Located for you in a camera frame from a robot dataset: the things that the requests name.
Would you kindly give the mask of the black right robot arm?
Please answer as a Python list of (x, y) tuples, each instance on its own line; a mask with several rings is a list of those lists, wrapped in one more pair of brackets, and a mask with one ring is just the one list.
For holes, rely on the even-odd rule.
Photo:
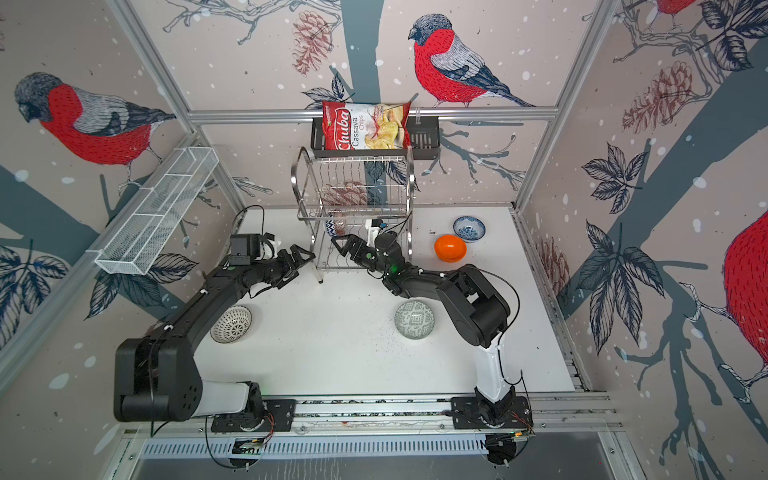
[(334, 236), (332, 244), (341, 256), (378, 274), (393, 295), (440, 302), (460, 337), (476, 349), (477, 402), (499, 410), (514, 400), (514, 386), (505, 379), (500, 358), (500, 339), (512, 311), (479, 268), (466, 264), (451, 271), (425, 270), (406, 260), (394, 232), (378, 235), (372, 246), (354, 234)]

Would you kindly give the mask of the dark red pattern bowl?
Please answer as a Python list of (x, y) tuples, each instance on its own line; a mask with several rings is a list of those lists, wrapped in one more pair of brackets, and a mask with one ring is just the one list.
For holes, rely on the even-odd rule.
[(234, 343), (250, 330), (252, 322), (251, 311), (245, 306), (235, 305), (228, 308), (214, 323), (210, 336), (216, 343)]

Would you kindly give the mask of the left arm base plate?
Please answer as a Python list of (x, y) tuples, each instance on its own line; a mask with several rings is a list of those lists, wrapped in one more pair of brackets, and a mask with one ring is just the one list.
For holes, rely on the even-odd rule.
[(294, 399), (266, 399), (260, 406), (243, 412), (215, 415), (213, 433), (282, 433), (292, 428), (297, 402)]

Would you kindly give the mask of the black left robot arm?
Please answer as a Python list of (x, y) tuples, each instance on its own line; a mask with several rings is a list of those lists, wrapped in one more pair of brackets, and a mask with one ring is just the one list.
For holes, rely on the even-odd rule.
[(203, 416), (206, 387), (195, 362), (201, 341), (225, 311), (265, 284), (280, 289), (314, 260), (298, 246), (270, 259), (217, 266), (203, 286), (167, 324), (140, 338), (123, 341), (115, 353), (113, 413), (120, 422), (183, 422)]

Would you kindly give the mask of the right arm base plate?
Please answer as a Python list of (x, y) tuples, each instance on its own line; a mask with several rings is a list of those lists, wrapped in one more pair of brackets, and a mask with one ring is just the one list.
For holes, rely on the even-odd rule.
[(491, 403), (478, 397), (453, 397), (445, 412), (457, 430), (533, 429), (532, 409), (526, 397), (514, 396)]

